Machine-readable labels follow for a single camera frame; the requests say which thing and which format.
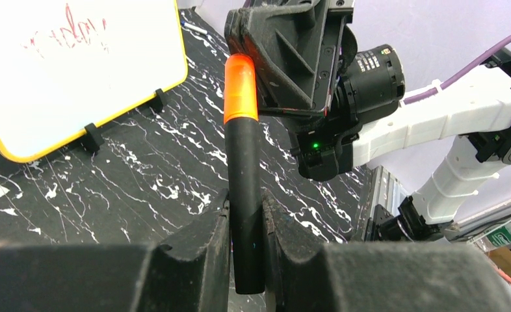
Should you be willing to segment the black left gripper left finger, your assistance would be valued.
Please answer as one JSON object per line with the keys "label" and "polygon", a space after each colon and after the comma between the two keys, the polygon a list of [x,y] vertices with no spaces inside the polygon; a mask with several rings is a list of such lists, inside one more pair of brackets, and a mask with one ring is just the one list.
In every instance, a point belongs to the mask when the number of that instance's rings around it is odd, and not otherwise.
{"label": "black left gripper left finger", "polygon": [[228,190],[167,237],[152,254],[146,311],[227,311],[230,272]]}

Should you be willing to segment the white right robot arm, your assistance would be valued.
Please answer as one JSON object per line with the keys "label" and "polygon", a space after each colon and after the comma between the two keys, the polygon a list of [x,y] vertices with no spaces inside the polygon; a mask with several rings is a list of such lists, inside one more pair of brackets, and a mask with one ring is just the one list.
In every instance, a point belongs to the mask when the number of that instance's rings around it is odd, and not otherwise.
{"label": "white right robot arm", "polygon": [[391,241],[435,239],[511,165],[511,52],[497,44],[452,77],[409,91],[407,54],[389,44],[360,49],[353,15],[352,1],[252,2],[228,14],[225,37],[252,61],[259,112],[283,120],[307,179],[451,139],[380,228]]}

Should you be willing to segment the black orange highlighter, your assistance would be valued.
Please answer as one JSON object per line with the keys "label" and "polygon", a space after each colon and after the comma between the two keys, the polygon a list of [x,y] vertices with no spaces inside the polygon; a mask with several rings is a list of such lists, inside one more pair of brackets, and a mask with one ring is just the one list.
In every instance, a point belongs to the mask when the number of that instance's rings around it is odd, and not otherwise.
{"label": "black orange highlighter", "polygon": [[259,123],[253,118],[233,118],[225,124],[230,228],[238,294],[259,294],[265,289],[259,132]]}

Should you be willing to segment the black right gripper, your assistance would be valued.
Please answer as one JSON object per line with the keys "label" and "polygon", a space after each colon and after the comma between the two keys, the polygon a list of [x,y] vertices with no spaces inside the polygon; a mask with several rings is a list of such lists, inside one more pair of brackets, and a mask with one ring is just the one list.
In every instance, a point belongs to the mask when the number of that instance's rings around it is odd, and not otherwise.
{"label": "black right gripper", "polygon": [[332,101],[326,124],[351,129],[396,111],[401,61],[388,44],[358,51],[353,13],[353,1],[251,1],[228,12],[224,38],[254,62],[260,114],[326,116]]}

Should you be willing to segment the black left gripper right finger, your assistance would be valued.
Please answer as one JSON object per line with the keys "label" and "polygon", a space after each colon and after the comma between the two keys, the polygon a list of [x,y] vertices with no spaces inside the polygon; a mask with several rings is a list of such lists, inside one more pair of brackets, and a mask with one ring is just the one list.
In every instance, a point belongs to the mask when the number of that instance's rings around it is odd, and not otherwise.
{"label": "black left gripper right finger", "polygon": [[308,311],[312,260],[321,241],[291,217],[269,192],[262,197],[267,311]]}

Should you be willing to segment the orange highlighter cap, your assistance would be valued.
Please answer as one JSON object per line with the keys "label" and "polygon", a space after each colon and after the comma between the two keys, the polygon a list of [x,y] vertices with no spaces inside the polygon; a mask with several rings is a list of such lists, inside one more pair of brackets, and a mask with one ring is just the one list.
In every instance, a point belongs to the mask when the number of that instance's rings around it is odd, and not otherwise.
{"label": "orange highlighter cap", "polygon": [[225,64],[224,123],[235,118],[259,120],[256,70],[243,54],[231,55]]}

